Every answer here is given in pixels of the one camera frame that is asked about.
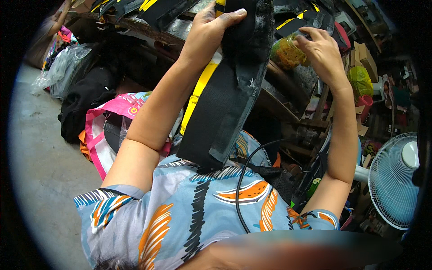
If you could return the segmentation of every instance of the person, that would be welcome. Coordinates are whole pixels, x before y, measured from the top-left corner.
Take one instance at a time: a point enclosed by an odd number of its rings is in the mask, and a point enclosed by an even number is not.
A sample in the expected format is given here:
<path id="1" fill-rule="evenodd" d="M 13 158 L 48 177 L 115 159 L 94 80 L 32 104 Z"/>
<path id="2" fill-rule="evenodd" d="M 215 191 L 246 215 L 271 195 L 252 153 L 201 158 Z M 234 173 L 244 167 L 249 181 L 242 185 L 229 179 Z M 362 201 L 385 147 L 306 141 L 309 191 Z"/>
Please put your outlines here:
<path id="1" fill-rule="evenodd" d="M 228 160 L 221 171 L 158 151 L 224 31 L 244 19 L 245 9 L 215 18 L 214 3 L 199 12 L 178 60 L 160 80 L 131 123 L 101 187 L 75 197 L 82 218 L 84 253 L 94 269 L 243 269 L 216 258 L 211 245 L 244 234 L 235 207 L 242 165 Z M 263 178 L 247 170 L 239 195 L 251 232 L 338 230 L 357 159 L 353 91 L 336 42 L 324 30 L 300 28 L 298 37 L 314 70 L 330 87 L 334 122 L 328 169 L 303 211 L 296 213 Z M 231 157 L 248 157 L 260 144 L 242 131 Z M 264 149 L 251 163 L 271 166 Z"/>
<path id="2" fill-rule="evenodd" d="M 72 0 L 65 0 L 62 7 L 63 10 L 56 11 L 54 15 L 48 16 L 39 26 L 39 30 L 34 35 L 30 48 L 24 56 L 24 61 L 42 69 L 45 59 L 47 58 L 50 45 L 53 42 L 53 36 L 59 32 L 61 26 L 66 20 L 67 12 L 69 11 Z"/>

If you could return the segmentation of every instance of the gray floor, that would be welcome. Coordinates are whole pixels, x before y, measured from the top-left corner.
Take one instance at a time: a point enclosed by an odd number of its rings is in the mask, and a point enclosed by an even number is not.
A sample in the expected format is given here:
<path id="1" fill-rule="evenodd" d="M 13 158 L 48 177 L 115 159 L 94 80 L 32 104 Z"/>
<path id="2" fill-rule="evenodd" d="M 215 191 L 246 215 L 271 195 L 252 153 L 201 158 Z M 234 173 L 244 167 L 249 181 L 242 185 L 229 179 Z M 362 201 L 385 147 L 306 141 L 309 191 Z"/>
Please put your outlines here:
<path id="1" fill-rule="evenodd" d="M 60 101 L 31 84 L 40 71 L 22 66 L 13 91 L 9 140 L 13 188 L 26 224 L 55 269 L 91 269 L 81 248 L 73 197 L 101 179 L 94 165 L 60 135 Z"/>

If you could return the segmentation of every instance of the white electric fan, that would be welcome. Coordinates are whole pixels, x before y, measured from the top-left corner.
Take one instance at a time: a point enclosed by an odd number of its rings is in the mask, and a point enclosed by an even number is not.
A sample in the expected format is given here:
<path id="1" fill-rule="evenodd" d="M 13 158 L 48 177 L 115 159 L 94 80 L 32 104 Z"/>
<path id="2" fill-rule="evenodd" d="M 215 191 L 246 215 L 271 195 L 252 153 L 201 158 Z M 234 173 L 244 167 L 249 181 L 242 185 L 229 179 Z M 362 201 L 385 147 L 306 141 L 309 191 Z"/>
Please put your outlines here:
<path id="1" fill-rule="evenodd" d="M 388 224 L 400 230 L 407 230 L 413 219 L 419 187 L 411 179 L 419 166 L 417 133 L 410 132 L 386 142 L 369 170 L 356 167 L 354 179 L 368 180 L 376 210 Z"/>

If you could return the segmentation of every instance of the red cup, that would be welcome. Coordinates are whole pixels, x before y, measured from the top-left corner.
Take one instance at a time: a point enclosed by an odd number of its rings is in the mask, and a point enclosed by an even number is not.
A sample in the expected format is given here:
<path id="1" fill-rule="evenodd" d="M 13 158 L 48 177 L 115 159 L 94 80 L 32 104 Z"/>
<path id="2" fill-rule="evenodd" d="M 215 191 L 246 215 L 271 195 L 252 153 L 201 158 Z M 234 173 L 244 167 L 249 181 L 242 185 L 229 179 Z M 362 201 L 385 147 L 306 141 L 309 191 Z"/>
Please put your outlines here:
<path id="1" fill-rule="evenodd" d="M 363 109 L 362 114 L 360 115 L 360 119 L 362 120 L 362 123 L 366 120 L 366 117 L 368 116 L 369 110 L 372 107 L 372 104 L 374 104 L 374 101 L 372 97 L 368 95 L 363 95 L 359 97 L 359 101 L 356 104 L 356 107 L 360 107 L 365 105 L 365 108 Z"/>

